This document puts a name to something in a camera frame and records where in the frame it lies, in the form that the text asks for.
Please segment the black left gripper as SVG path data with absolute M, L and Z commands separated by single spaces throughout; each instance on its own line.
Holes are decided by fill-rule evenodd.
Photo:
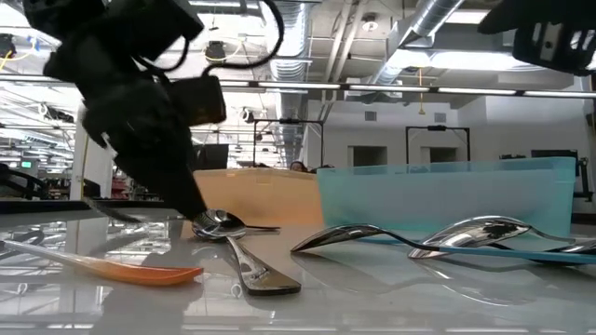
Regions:
M 169 79 L 120 46 L 97 37 L 67 40 L 54 52 L 44 74 L 75 84 L 87 110 L 82 124 L 101 147 L 111 146 L 116 165 L 188 220 L 207 210 L 188 163 L 192 142 L 169 98 Z M 117 221 L 140 223 L 94 199 L 93 210 Z

